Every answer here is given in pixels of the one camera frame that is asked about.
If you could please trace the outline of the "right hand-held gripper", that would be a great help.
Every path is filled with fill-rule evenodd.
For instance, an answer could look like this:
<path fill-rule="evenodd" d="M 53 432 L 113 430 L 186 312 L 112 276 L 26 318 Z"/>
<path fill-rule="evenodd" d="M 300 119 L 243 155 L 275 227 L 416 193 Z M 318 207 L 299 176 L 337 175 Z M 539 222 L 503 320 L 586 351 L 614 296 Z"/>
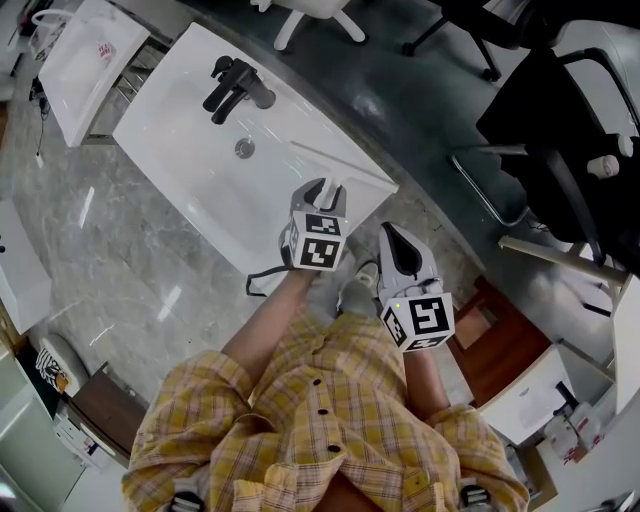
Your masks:
<path fill-rule="evenodd" d="M 380 319 L 402 352 L 437 348 L 455 333 L 452 296 L 445 293 L 431 249 L 403 227 L 384 222 L 379 232 Z"/>

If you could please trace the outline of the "white plastic panel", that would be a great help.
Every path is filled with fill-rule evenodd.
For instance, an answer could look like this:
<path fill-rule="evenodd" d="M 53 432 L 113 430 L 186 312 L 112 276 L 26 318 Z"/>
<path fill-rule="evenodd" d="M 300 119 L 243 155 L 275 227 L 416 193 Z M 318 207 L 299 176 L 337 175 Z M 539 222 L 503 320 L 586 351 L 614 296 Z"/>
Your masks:
<path fill-rule="evenodd" d="M 328 208 L 338 187 L 342 186 L 347 193 L 349 218 L 368 216 L 399 189 L 389 176 L 368 160 L 360 162 L 297 141 L 291 141 L 290 147 L 300 156 L 318 164 L 325 173 L 326 184 L 315 203 Z"/>

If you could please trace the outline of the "person's right forearm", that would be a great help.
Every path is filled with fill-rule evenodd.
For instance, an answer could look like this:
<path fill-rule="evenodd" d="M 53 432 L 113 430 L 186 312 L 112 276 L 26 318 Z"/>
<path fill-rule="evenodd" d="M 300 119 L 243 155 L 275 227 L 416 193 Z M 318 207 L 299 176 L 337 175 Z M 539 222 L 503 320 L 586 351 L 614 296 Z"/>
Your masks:
<path fill-rule="evenodd" d="M 434 418 L 451 406 L 435 356 L 429 350 L 407 352 L 403 361 L 407 408 L 416 418 L 434 426 Z"/>

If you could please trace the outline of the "person's left forearm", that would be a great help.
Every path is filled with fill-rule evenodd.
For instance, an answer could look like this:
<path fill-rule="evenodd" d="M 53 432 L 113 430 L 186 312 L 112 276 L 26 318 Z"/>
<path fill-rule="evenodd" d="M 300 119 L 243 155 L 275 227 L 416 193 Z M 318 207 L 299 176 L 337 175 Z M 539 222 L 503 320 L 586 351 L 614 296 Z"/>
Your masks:
<path fill-rule="evenodd" d="M 260 381 L 317 275 L 312 270 L 290 271 L 222 349 L 245 370 L 252 386 Z"/>

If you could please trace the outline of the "person's white shoe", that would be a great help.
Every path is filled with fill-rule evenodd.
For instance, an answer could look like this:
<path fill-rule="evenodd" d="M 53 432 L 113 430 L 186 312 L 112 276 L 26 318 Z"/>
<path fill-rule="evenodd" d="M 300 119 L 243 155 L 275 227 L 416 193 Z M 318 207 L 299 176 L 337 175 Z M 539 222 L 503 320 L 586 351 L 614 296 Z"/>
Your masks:
<path fill-rule="evenodd" d="M 379 265 L 374 260 L 364 262 L 357 270 L 354 280 L 360 282 L 368 289 L 376 291 L 380 278 Z"/>

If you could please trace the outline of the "large white sink basin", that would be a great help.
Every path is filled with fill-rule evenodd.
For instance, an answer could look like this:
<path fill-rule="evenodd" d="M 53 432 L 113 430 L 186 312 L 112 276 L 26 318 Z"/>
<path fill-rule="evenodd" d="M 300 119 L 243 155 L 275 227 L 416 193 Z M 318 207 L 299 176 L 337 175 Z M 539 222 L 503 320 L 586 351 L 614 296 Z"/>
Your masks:
<path fill-rule="evenodd" d="M 278 238 L 293 192 L 312 179 L 326 179 L 318 164 L 290 147 L 291 141 L 378 165 L 265 67 L 258 68 L 258 75 L 275 93 L 275 104 L 263 110 L 244 100 L 224 124 L 215 125 L 202 104 L 216 87 L 211 73 L 222 56 L 238 58 L 241 51 L 206 28 L 190 25 L 127 108 L 114 137 L 207 241 L 250 274 L 280 263 Z M 234 151 L 243 138 L 255 144 L 248 159 Z"/>

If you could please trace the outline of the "small white sink basin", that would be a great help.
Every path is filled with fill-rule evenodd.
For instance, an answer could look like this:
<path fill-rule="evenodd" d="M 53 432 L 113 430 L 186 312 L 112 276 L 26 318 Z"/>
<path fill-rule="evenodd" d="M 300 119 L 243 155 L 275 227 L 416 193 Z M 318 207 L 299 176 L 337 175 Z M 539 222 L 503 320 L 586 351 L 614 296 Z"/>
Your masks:
<path fill-rule="evenodd" d="M 554 412 L 567 403 L 556 389 L 558 383 L 574 393 L 560 349 L 552 346 L 479 412 L 496 432 L 519 446 L 543 429 Z"/>

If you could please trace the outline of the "black sled-base chair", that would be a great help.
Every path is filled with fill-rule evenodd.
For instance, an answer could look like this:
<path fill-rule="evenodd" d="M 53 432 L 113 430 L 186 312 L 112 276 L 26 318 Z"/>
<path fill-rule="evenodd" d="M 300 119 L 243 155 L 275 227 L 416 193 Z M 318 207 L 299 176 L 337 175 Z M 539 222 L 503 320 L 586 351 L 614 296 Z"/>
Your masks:
<path fill-rule="evenodd" d="M 587 172 L 606 135 L 568 65 L 591 60 L 611 76 L 637 135 L 620 172 L 599 180 Z M 476 124 L 485 138 L 478 152 L 495 155 L 526 193 L 533 213 L 558 240 L 584 242 L 598 265 L 612 258 L 640 278 L 640 112 L 599 48 L 558 56 L 531 51 Z"/>

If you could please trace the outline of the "white mesh office chair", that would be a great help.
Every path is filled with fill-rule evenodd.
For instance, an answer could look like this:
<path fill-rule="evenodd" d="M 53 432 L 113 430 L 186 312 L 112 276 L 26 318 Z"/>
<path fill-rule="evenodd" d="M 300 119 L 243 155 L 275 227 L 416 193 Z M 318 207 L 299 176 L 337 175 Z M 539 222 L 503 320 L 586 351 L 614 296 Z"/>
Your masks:
<path fill-rule="evenodd" d="M 272 5 L 286 8 L 290 11 L 288 18 L 282 25 L 273 47 L 282 52 L 304 17 L 318 20 L 335 20 L 349 35 L 354 43 L 363 44 L 367 40 L 365 32 L 345 13 L 344 8 L 351 0 L 249 0 L 251 6 L 259 12 L 266 12 Z"/>

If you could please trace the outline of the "small black faucet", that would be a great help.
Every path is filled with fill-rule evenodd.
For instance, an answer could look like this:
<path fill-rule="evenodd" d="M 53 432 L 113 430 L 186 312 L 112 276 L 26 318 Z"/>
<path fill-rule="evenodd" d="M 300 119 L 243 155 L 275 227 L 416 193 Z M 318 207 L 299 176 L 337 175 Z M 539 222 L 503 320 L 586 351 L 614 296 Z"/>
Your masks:
<path fill-rule="evenodd" d="M 563 381 L 558 382 L 555 386 L 555 389 L 564 400 L 564 403 L 553 412 L 553 415 L 569 417 L 579 406 L 579 401 L 567 388 Z"/>

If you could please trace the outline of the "white bottle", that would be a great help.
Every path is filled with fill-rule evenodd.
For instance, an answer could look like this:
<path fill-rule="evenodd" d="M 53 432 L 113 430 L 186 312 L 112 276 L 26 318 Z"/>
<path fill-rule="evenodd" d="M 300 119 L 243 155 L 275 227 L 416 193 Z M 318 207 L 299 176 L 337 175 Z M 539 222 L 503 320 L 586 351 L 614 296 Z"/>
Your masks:
<path fill-rule="evenodd" d="M 587 163 L 587 172 L 599 180 L 615 177 L 624 159 L 633 156 L 634 145 L 629 136 L 606 135 L 598 146 L 598 155 Z"/>

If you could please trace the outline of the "silver metal sink stand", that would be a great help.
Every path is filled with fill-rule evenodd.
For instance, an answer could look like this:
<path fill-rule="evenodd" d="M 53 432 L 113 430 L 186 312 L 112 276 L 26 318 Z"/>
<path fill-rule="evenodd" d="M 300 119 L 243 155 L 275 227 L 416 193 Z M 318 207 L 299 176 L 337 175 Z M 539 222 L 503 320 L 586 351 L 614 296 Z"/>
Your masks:
<path fill-rule="evenodd" d="M 81 146 L 113 146 L 116 144 L 111 133 L 95 131 L 96 126 L 104 125 L 104 122 L 101 122 L 103 111 L 105 109 L 109 110 L 111 103 L 120 101 L 124 103 L 125 106 L 116 107 L 115 110 L 123 114 L 162 58 L 168 53 L 172 44 L 173 40 L 171 38 L 160 33 L 152 33 L 146 38 L 140 48 L 123 66 L 119 75 L 114 79 L 106 92 L 105 98 L 98 103 L 96 112 L 90 120 L 87 132 L 81 140 Z"/>

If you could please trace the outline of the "white sink with red label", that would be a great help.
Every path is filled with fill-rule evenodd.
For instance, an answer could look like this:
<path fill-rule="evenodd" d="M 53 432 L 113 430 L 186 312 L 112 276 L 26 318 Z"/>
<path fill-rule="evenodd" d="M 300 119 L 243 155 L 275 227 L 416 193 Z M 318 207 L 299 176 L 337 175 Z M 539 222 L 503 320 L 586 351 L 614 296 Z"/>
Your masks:
<path fill-rule="evenodd" d="M 94 120 L 150 32 L 107 0 L 84 0 L 38 78 L 69 147 L 85 144 Z"/>

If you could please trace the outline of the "dark wooden cabinet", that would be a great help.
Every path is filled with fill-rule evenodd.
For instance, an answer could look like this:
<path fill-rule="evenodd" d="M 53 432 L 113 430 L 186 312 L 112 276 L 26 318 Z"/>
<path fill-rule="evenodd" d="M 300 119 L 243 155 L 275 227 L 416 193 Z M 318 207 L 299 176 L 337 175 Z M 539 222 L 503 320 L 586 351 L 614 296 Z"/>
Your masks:
<path fill-rule="evenodd" d="M 67 403 L 71 422 L 124 468 L 146 414 L 133 390 L 114 379 L 105 362 Z"/>

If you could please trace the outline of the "large white box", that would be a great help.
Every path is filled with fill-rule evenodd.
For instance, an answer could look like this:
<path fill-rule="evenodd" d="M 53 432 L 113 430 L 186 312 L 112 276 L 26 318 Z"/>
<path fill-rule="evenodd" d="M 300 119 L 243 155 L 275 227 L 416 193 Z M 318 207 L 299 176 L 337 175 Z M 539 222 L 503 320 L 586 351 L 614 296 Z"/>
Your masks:
<path fill-rule="evenodd" d="M 0 300 L 20 335 L 49 315 L 51 286 L 13 202 L 0 201 Z"/>

